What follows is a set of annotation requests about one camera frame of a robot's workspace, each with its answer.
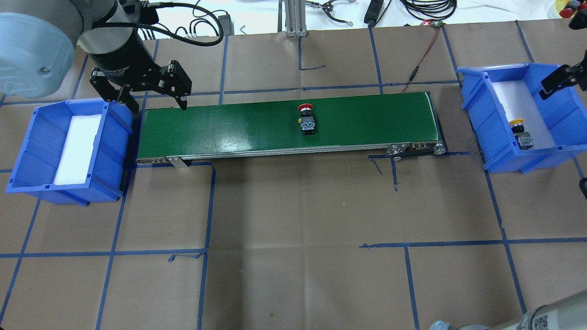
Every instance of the blue bin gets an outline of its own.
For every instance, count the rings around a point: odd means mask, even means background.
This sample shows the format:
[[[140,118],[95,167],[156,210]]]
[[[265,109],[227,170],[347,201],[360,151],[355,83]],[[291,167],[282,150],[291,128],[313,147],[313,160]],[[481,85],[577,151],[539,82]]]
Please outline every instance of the blue bin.
[[[484,68],[458,68],[464,78],[463,109],[466,109],[485,157],[484,168],[492,173],[556,167],[587,150],[587,111],[575,89],[566,88],[542,100],[539,92],[541,80],[558,65],[523,63]],[[544,127],[542,136],[535,141],[551,141],[546,146],[520,150],[511,131],[504,109],[498,98],[497,83],[515,83],[527,87],[528,103],[537,109],[534,121]],[[532,134],[532,128],[526,127]]]
[[[101,117],[85,182],[54,184],[72,117],[91,115]],[[68,100],[36,108],[6,192],[27,193],[53,204],[86,206],[118,200],[132,121],[126,106],[102,99]]]

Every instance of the metal edge of conveyor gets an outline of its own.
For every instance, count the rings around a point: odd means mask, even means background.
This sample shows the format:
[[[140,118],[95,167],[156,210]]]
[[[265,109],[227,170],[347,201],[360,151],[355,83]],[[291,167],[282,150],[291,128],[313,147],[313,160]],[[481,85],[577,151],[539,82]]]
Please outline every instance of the metal edge of conveyor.
[[[442,145],[441,151],[438,151],[439,144]],[[422,141],[422,142],[401,142],[401,143],[379,143],[379,144],[359,144],[354,146],[321,146],[321,147],[304,147],[304,148],[290,148],[290,149],[273,149],[263,151],[242,151],[235,153],[210,153],[198,155],[182,155],[182,156],[165,156],[154,158],[140,158],[136,162],[138,164],[172,164],[174,167],[187,167],[187,162],[190,160],[200,159],[216,159],[229,157],[252,157],[252,156],[278,156],[284,154],[301,154],[301,153],[321,153],[333,151],[354,151],[354,150],[369,150],[369,149],[387,149],[387,154],[393,156],[396,160],[400,160],[403,156],[410,156],[410,151],[413,154],[443,154],[445,151],[444,142],[442,140]]]

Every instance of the coiled black cable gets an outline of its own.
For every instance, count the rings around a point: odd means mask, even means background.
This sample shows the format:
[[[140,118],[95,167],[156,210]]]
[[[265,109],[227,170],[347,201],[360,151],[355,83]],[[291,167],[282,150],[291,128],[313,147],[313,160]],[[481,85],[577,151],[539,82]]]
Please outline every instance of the coiled black cable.
[[[447,19],[457,9],[457,0],[400,0],[406,7],[407,12],[421,20]]]
[[[196,10],[199,10],[205,14],[208,14],[208,16],[210,16],[212,18],[212,20],[214,20],[214,22],[216,23],[216,25],[218,26],[218,39],[214,40],[214,41],[210,41],[210,42],[202,42],[202,41],[195,41],[195,40],[191,40],[188,38],[184,38],[180,35],[177,35],[176,33],[172,33],[168,30],[165,29],[161,29],[158,28],[156,26],[153,25],[149,25],[149,24],[143,24],[143,23],[127,23],[127,22],[113,22],[113,23],[101,23],[101,24],[96,24],[94,25],[92,28],[93,29],[98,29],[98,28],[137,28],[137,29],[148,29],[151,31],[156,31],[159,33],[162,33],[164,35],[170,36],[174,39],[177,39],[179,41],[185,42],[185,43],[189,43],[190,45],[195,45],[195,46],[214,46],[219,44],[220,42],[222,42],[222,39],[224,38],[224,31],[222,29],[222,25],[220,24],[220,21],[218,20],[218,18],[209,10],[202,8],[200,6],[193,5],[193,4],[183,4],[183,3],[175,3],[175,2],[160,2],[158,3],[156,8],[169,8],[169,7],[187,7],[187,8],[193,8]]]

